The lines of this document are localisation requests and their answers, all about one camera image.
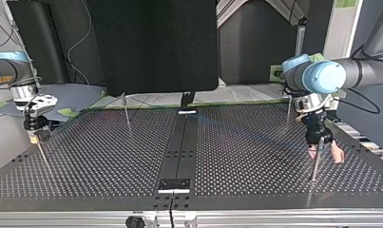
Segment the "black center rail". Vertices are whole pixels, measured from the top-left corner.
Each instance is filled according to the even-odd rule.
[[[0,170],[0,212],[383,208],[383,161],[331,126],[317,181],[287,104],[88,110]],[[160,194],[181,180],[188,193]]]

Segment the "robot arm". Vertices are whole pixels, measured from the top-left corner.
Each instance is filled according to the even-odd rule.
[[[341,88],[383,86],[383,11],[361,50],[358,57],[354,58],[312,63],[309,56],[303,54],[282,64],[285,86],[307,127],[306,142],[309,148],[318,145],[324,138],[324,143],[332,144],[336,162],[343,162],[343,152],[336,146],[333,133],[324,124],[326,99],[321,94],[331,94]]]
[[[9,86],[16,108],[23,112],[30,142],[42,143],[50,136],[49,121],[43,114],[55,107],[57,99],[40,94],[36,80],[24,52],[0,53],[0,85]]]

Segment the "metal rod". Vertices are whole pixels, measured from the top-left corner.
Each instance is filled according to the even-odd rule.
[[[300,55],[301,51],[303,50],[303,42],[304,42],[304,33],[305,32],[306,32],[305,26],[298,26],[297,27],[295,56]]]
[[[46,158],[46,154],[43,151],[43,147],[41,146],[40,143],[37,143],[37,147],[39,148],[40,154],[43,157],[44,162],[46,163],[46,165],[48,165],[48,161],[47,161],[47,158]]]
[[[318,171],[319,161],[321,160],[321,152],[323,151],[323,149],[324,149],[324,137],[321,137],[317,146],[315,165],[313,166],[313,173],[311,177],[312,181],[316,181],[316,173]]]

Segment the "perforated metal table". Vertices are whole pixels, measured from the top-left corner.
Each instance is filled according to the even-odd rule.
[[[0,170],[0,222],[15,212],[16,226],[38,218],[121,224],[131,215],[151,218],[150,227],[157,218],[161,227],[193,224],[190,215],[199,227],[212,218],[243,224],[240,217],[255,227],[268,213],[310,222],[334,215],[316,220],[324,224],[383,219],[383,161],[331,125],[345,163],[325,151],[309,182],[313,161],[295,117],[287,118],[287,104],[206,106],[191,115],[133,109],[130,125],[123,110],[85,111],[46,144],[49,165],[31,149]],[[158,193],[161,180],[182,179],[189,194]]]

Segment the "black mount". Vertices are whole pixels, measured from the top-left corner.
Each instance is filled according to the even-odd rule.
[[[190,114],[195,113],[195,108],[189,107],[188,105],[194,102],[195,92],[184,92],[182,94],[182,103],[179,114]]]
[[[127,228],[144,228],[144,220],[138,217],[130,217],[126,220],[125,225]]]
[[[322,107],[319,110],[309,112],[301,121],[306,125],[307,144],[318,144],[321,137],[324,137],[324,144],[331,143],[334,140],[333,132],[325,125],[327,112]]]

